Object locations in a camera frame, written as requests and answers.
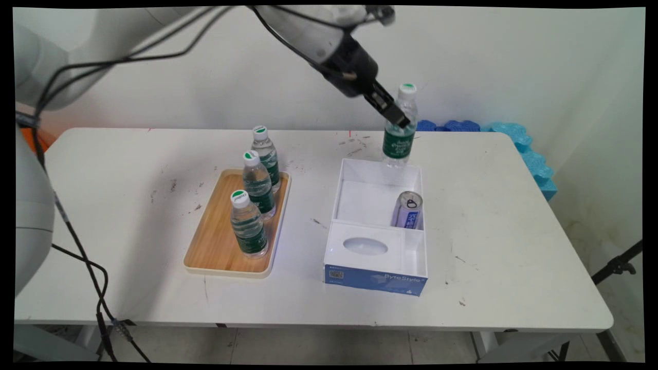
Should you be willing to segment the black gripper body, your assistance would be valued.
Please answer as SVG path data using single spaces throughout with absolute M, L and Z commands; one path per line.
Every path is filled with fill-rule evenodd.
M 378 64 L 350 34 L 320 42 L 320 72 L 344 96 L 365 97 L 369 82 L 376 80 Z

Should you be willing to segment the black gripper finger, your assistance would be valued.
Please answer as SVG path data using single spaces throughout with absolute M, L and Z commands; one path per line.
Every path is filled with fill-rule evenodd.
M 398 110 L 395 99 L 392 98 L 379 82 L 372 80 L 369 84 L 369 87 L 365 89 L 365 99 L 377 112 Z
M 383 96 L 383 104 L 381 104 L 381 108 L 379 108 L 378 112 L 388 122 L 395 126 L 399 126 L 399 128 L 405 128 L 411 122 L 402 108 L 395 102 L 395 99 L 390 95 Z

